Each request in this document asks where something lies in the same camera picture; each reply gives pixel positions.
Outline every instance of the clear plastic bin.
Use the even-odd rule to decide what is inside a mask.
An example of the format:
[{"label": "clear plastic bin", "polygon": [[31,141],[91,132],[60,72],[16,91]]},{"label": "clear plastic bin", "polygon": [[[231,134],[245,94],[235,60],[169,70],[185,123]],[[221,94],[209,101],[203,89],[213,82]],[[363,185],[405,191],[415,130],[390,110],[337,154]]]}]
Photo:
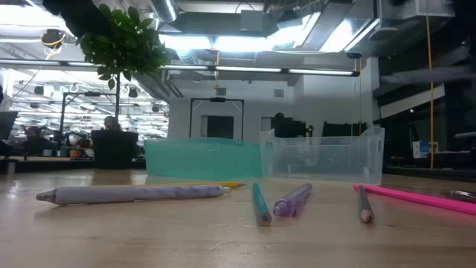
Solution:
[{"label": "clear plastic bin", "polygon": [[151,176],[225,181],[262,178],[260,145],[226,138],[146,140]]},{"label": "clear plastic bin", "polygon": [[275,138],[260,132],[263,177],[380,184],[385,129],[355,137]]}]

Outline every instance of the office desk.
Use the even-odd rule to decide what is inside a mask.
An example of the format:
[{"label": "office desk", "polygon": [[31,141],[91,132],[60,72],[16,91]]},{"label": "office desk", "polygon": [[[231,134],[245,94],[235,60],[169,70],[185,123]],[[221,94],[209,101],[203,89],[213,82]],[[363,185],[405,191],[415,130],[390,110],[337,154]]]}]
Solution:
[{"label": "office desk", "polygon": [[[73,170],[0,179],[1,267],[473,267],[476,217],[369,194],[358,220],[351,185],[314,184],[297,218],[257,227],[251,185],[227,196],[57,207],[37,193],[140,184],[145,171]],[[268,206],[299,182],[265,181]],[[476,184],[386,176],[386,187],[438,194]]]}]

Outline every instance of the teal pencil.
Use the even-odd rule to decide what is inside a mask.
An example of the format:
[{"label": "teal pencil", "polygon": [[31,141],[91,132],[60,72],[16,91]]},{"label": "teal pencil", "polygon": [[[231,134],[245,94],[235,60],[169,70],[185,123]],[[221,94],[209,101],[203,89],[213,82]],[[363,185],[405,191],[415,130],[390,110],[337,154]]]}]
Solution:
[{"label": "teal pencil", "polygon": [[257,183],[253,184],[253,203],[254,213],[259,226],[269,226],[271,224],[271,215],[266,206],[265,199],[261,194],[260,186]]}]

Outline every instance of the potted plant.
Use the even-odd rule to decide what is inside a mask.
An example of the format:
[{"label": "potted plant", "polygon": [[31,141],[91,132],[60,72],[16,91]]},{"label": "potted plant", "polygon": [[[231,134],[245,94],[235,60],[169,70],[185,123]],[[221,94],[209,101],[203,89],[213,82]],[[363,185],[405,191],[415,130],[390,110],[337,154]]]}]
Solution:
[{"label": "potted plant", "polygon": [[[119,101],[120,74],[131,80],[131,73],[152,74],[167,61],[165,46],[158,32],[149,28],[153,19],[141,20],[139,12],[129,7],[126,12],[113,10],[102,4],[100,12],[111,26],[109,36],[85,33],[78,38],[84,61],[99,65],[99,79],[108,81],[110,89],[116,87]],[[94,158],[98,168],[128,168],[135,152],[137,133],[112,130],[91,132]]]}]

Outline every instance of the plant pot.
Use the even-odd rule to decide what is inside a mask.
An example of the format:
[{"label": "plant pot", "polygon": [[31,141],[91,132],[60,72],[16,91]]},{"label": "plant pot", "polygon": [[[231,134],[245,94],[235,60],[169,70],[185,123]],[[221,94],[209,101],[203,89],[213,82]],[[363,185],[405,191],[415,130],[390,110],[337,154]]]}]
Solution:
[{"label": "plant pot", "polygon": [[131,167],[139,134],[115,130],[93,130],[96,168],[127,169]]}]

